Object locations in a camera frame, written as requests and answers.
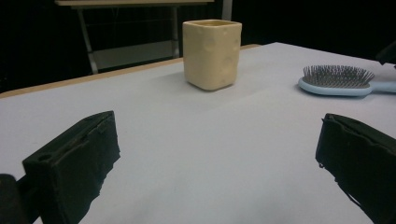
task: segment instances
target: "yellow ceramic cup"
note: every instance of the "yellow ceramic cup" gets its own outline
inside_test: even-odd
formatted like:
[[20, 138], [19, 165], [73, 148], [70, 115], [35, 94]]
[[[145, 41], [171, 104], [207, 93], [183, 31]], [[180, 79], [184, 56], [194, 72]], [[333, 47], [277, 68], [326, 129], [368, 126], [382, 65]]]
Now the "yellow ceramic cup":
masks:
[[242, 23], [221, 20], [183, 22], [184, 75], [188, 82], [215, 91], [234, 84]]

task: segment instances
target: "hairbrush handle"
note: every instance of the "hairbrush handle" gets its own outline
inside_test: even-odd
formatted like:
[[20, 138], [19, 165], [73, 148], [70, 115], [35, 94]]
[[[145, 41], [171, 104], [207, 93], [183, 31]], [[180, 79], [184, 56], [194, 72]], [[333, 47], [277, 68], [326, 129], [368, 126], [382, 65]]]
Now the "hairbrush handle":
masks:
[[370, 87], [375, 91], [387, 91], [387, 92], [396, 92], [396, 82], [377, 82], [371, 81]]

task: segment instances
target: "beige cup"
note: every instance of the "beige cup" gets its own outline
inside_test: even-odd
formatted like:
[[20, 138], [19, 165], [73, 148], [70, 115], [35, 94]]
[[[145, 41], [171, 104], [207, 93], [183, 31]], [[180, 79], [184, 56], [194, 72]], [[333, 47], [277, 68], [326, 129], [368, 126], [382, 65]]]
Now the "beige cup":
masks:
[[188, 82], [214, 91], [236, 80], [242, 23], [204, 20], [183, 22], [184, 75]]

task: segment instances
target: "wooden table edge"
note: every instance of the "wooden table edge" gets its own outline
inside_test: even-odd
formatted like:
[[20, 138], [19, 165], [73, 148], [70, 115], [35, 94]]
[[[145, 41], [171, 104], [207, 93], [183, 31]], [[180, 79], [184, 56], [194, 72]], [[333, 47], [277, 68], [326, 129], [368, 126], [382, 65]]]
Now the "wooden table edge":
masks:
[[[258, 46], [260, 46], [260, 45], [257, 45], [257, 44], [245, 45], [245, 46], [242, 46], [241, 49], [251, 49], [251, 48], [256, 48]], [[124, 69], [120, 69], [120, 70], [115, 70], [115, 71], [106, 72], [106, 73], [100, 73], [100, 74], [86, 76], [86, 77], [77, 77], [77, 78], [67, 79], [67, 80], [58, 81], [58, 82], [52, 82], [52, 83], [48, 83], [48, 84], [17, 89], [14, 91], [5, 91], [5, 92], [0, 93], [0, 99], [7, 98], [10, 96], [16, 96], [16, 95], [21, 95], [21, 94], [25, 94], [25, 93], [35, 92], [35, 91], [43, 91], [43, 90], [49, 90], [49, 89], [68, 86], [68, 85], [74, 85], [74, 84], [92, 81], [92, 80], [101, 79], [101, 78], [129, 74], [129, 73], [133, 73], [133, 72], [138, 72], [138, 71], [142, 71], [142, 70], [146, 70], [146, 69], [150, 69], [150, 68], [155, 68], [155, 67], [159, 67], [159, 66], [164, 66], [164, 65], [168, 65], [168, 64], [172, 64], [172, 63], [180, 63], [180, 62], [183, 62], [183, 58], [177, 58], [177, 59], [162, 61], [162, 62], [158, 62], [158, 63], [148, 63], [148, 64], [144, 64], [144, 65], [124, 68]]]

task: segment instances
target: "hairbrush bristles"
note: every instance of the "hairbrush bristles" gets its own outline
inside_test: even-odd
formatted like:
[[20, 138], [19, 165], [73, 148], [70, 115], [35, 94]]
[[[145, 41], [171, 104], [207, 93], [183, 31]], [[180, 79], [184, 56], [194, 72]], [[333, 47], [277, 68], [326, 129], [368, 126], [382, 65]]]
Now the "hairbrush bristles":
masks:
[[367, 88], [374, 74], [358, 67], [344, 65], [312, 65], [304, 68], [306, 83], [328, 88]]

